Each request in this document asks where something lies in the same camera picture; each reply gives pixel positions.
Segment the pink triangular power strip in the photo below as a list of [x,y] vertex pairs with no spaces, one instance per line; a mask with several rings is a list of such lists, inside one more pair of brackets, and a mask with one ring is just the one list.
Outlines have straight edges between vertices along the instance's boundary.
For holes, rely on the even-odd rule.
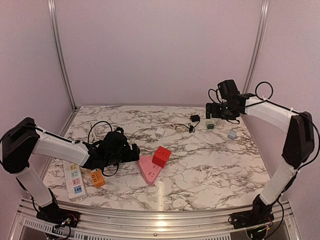
[[152,185],[158,177],[161,170],[165,167],[166,162],[155,160],[153,156],[141,156],[138,161],[140,173],[148,185]]

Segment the red cube socket adapter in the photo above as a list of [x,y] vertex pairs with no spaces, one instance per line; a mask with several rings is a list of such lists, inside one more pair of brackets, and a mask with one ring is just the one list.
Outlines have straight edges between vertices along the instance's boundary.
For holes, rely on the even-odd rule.
[[171,154],[172,152],[170,150],[162,146],[159,146],[156,152],[154,153],[151,162],[161,168],[164,168]]

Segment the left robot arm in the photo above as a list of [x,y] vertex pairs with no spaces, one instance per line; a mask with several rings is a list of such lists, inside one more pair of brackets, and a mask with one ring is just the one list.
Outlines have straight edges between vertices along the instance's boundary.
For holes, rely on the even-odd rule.
[[84,169],[101,171],[109,166],[140,159],[139,147],[128,143],[121,127],[109,131],[102,140],[88,143],[66,139],[42,129],[30,117],[9,129],[1,137],[0,146],[0,163],[4,170],[13,174],[30,194],[38,204],[40,215],[53,223],[63,219],[63,211],[59,208],[53,192],[31,168],[31,155],[44,155],[68,161]]

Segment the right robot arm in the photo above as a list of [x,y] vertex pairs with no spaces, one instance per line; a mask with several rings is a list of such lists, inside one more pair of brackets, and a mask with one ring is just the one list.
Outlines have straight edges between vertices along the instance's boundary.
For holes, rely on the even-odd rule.
[[310,156],[314,153],[319,131],[309,112],[299,112],[273,102],[272,93],[266,97],[259,96],[257,90],[240,93],[233,79],[218,83],[214,93],[216,100],[205,104],[206,119],[238,122],[240,117],[252,117],[278,130],[284,137],[280,163],[247,214],[252,224],[258,224],[291,187],[302,168],[312,163]]

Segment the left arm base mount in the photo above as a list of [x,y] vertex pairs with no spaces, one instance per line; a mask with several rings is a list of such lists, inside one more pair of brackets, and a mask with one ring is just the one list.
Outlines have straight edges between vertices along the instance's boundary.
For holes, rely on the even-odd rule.
[[48,190],[52,198],[52,201],[48,205],[44,207],[36,207],[35,201],[32,201],[33,208],[37,212],[36,217],[40,220],[54,223],[56,225],[62,224],[67,219],[70,219],[70,221],[67,221],[66,223],[69,224],[70,227],[76,228],[80,218],[80,213],[78,211],[60,208],[53,192],[50,188]]

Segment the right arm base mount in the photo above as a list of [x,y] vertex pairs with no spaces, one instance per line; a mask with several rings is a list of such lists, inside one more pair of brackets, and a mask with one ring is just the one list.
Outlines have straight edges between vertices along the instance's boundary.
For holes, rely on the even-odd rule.
[[241,229],[273,221],[275,219],[272,213],[274,204],[275,201],[265,204],[260,195],[257,195],[252,202],[251,210],[232,213],[228,218],[228,223],[233,225],[234,229]]

